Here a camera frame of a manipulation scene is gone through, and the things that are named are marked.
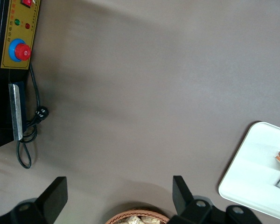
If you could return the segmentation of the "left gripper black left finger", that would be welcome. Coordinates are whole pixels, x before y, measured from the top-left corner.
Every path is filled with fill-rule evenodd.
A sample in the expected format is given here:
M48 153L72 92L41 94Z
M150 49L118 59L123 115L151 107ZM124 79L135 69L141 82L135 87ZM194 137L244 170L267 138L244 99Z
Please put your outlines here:
M0 224L53 224L67 201L67 178L59 176L38 198L23 201L0 216Z

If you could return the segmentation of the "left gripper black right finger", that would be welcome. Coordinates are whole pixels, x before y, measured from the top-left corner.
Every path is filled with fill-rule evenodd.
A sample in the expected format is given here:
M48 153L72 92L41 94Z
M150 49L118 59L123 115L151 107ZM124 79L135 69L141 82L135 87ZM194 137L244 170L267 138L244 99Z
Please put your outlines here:
M260 224L261 221L247 207L230 205L218 209L209 198L193 196L180 175L173 176L173 203L176 215L170 224Z

